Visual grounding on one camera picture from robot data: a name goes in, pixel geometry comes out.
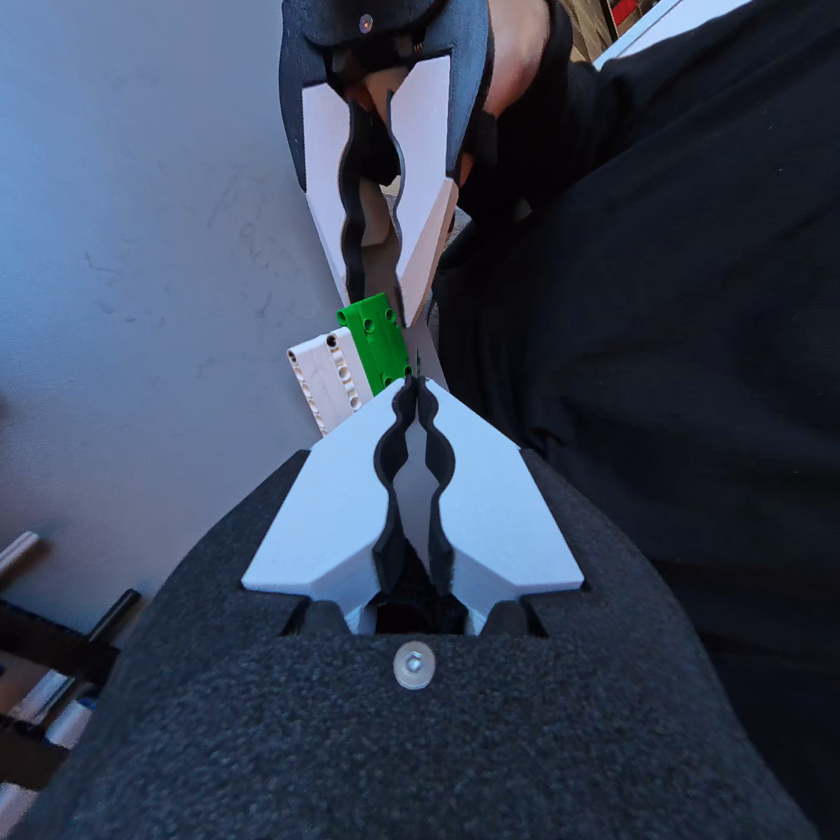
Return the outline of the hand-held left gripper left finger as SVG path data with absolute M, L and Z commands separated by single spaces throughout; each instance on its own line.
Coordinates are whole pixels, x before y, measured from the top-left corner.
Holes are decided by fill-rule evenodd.
M 416 399 L 417 379 L 397 380 L 311 447 L 244 588 L 333 602 L 352 633 L 373 633 L 370 603 L 403 572 L 394 477 L 407 460 Z

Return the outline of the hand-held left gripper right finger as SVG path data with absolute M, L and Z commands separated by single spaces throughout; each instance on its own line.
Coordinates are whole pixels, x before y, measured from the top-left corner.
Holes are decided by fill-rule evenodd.
M 477 636 L 500 602 L 580 590 L 585 580 L 520 447 L 432 380 L 417 384 L 425 463 L 437 481 L 429 573 Z

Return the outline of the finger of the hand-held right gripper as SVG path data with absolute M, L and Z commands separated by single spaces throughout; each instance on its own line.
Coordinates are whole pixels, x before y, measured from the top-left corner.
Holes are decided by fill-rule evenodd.
M 328 84 L 302 93 L 306 196 L 344 306 L 364 295 L 361 195 L 368 112 Z
M 449 56 L 420 60 L 388 101 L 401 163 L 395 276 L 408 328 L 420 318 L 455 215 L 458 188 L 447 173 L 449 77 Z

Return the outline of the white and green lego assembly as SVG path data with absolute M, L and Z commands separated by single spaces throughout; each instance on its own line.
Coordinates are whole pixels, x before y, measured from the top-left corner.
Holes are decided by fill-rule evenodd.
M 414 373 L 396 311 L 386 294 L 338 310 L 337 321 L 332 331 L 287 350 L 323 437 L 388 386 Z

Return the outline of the person's right hand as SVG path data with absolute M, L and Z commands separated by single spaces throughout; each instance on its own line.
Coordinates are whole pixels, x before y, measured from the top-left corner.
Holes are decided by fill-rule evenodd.
M 484 110 L 498 119 L 535 80 L 551 32 L 545 1 L 489 1 L 494 56 Z

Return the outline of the person's black shirt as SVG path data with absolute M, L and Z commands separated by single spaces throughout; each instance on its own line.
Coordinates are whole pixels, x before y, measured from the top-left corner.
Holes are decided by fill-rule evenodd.
M 449 388 L 647 556 L 838 838 L 838 2 L 600 70 L 548 4 L 435 280 Z

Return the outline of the white shelf board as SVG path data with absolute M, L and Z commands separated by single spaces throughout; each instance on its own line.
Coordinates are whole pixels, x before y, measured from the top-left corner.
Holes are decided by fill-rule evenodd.
M 662 1 L 642 16 L 624 35 L 593 62 L 600 70 L 609 61 L 633 55 L 659 41 L 698 28 L 729 14 L 748 1 Z

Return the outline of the silver metal bar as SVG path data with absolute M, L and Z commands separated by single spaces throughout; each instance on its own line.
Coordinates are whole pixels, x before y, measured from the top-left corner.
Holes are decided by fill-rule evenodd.
M 15 565 L 37 547 L 39 542 L 40 537 L 37 533 L 26 531 L 9 543 L 1 551 L 1 579 L 8 576 Z

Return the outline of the black metal frame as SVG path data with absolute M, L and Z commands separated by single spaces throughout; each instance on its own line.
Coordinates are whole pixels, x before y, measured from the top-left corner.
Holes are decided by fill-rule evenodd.
M 111 641 L 141 600 L 128 589 L 86 634 L 2 600 L 1 650 L 101 688 L 119 656 Z

